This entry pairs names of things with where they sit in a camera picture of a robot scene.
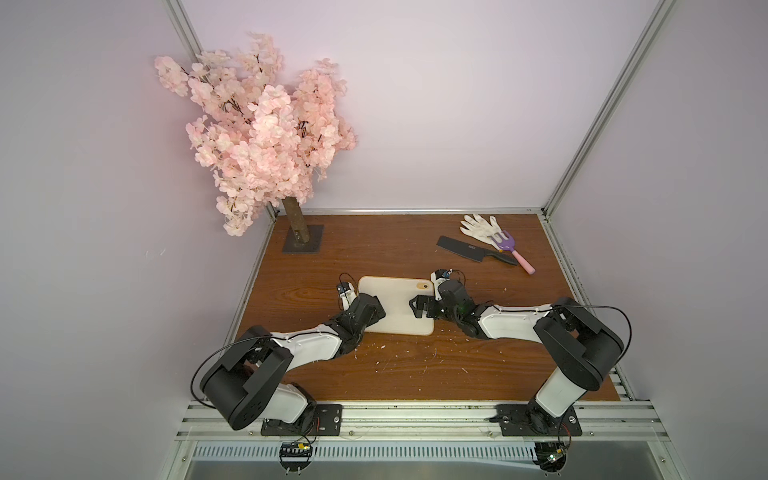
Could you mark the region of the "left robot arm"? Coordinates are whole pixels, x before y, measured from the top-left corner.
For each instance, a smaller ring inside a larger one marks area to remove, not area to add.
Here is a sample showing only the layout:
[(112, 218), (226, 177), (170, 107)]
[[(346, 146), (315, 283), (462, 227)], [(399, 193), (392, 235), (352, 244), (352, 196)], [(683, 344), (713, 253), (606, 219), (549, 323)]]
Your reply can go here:
[(352, 353), (365, 330), (384, 317), (377, 297), (359, 294), (338, 315), (308, 330), (277, 333), (253, 327), (224, 348), (206, 372), (197, 370), (201, 379), (193, 386), (235, 431), (264, 420), (306, 435), (317, 427), (317, 402), (299, 386), (285, 384), (285, 375)]

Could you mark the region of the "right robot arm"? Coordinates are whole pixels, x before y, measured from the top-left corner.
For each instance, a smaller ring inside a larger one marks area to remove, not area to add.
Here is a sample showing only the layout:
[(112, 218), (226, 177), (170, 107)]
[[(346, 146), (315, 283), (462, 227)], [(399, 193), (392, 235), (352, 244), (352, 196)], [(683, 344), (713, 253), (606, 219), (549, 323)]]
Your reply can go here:
[(432, 296), (409, 301), (412, 316), (445, 320), (479, 340), (521, 340), (543, 345), (555, 369), (522, 411), (523, 429), (536, 436), (556, 435), (570, 423), (568, 411), (586, 393), (601, 388), (626, 354), (622, 340), (593, 312), (570, 297), (534, 307), (477, 303), (458, 280), (442, 280)]

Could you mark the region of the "white cutting board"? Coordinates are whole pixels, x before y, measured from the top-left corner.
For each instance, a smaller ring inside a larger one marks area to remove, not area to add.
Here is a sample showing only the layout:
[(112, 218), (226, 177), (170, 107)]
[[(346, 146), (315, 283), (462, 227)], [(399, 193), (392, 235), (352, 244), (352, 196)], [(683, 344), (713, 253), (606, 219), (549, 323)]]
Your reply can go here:
[(428, 336), (434, 331), (434, 320), (426, 314), (417, 318), (410, 301), (419, 295), (434, 296), (433, 284), (426, 279), (364, 276), (358, 291), (379, 299), (385, 316), (366, 332)]

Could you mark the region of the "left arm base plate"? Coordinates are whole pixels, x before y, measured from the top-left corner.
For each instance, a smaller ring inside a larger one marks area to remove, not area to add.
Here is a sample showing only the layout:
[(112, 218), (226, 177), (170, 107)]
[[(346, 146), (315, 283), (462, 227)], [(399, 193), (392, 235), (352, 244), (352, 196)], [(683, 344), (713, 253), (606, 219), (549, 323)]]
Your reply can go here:
[(262, 436), (339, 436), (343, 406), (334, 403), (310, 404), (293, 423), (268, 419), (262, 422)]

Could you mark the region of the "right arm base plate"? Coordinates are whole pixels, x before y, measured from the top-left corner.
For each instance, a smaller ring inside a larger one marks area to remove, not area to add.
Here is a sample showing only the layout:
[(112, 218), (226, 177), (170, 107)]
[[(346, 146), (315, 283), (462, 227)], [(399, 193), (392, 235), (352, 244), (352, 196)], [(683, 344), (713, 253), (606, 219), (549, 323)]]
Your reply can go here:
[(583, 435), (573, 405), (563, 415), (552, 416), (536, 404), (498, 404), (489, 422), (498, 424), (503, 436), (579, 437)]

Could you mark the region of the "black cleaver knife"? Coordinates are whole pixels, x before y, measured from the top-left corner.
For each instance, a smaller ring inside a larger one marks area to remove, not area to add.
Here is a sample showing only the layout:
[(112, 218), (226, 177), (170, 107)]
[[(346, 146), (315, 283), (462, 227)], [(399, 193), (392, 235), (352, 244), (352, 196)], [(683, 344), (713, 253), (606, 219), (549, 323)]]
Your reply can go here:
[(502, 263), (518, 266), (519, 262), (511, 255), (502, 254), (495, 250), (485, 249), (454, 238), (440, 236), (437, 246), (463, 258), (482, 263), (485, 258), (493, 258)]

